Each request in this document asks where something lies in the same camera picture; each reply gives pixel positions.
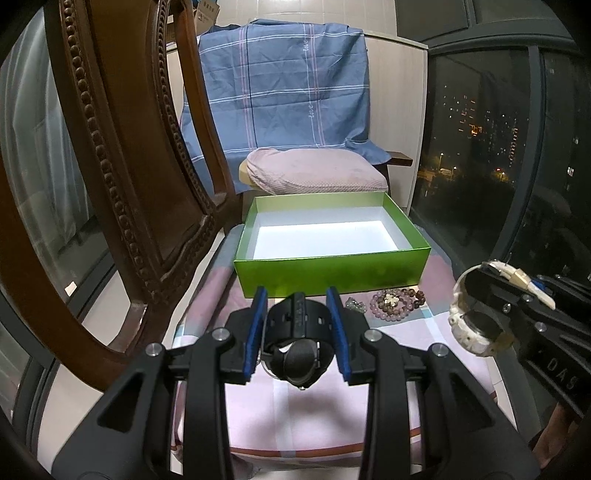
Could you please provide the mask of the person's right hand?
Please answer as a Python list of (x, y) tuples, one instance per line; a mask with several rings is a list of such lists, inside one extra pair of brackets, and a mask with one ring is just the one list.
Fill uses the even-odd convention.
[(569, 412), (560, 404), (554, 408), (550, 420), (541, 432), (533, 453), (542, 469), (556, 457), (578, 428)]

